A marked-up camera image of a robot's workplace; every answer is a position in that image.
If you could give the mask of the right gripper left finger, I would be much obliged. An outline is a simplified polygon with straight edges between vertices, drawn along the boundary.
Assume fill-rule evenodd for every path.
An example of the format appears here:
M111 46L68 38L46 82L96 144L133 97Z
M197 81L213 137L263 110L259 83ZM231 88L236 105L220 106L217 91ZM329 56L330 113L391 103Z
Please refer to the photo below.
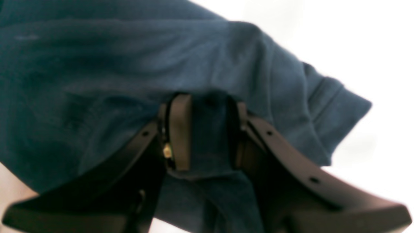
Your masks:
M10 205L2 223L26 233L147 233L167 171L191 164L192 96L178 94L119 151L82 176Z

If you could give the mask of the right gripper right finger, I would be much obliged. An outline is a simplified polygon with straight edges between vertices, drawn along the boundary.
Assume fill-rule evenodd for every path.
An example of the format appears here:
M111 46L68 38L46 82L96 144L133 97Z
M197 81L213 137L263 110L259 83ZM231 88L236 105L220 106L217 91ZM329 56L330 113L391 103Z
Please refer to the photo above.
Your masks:
M253 184L266 233L401 233L412 223L405 205L325 172L235 99L230 150Z

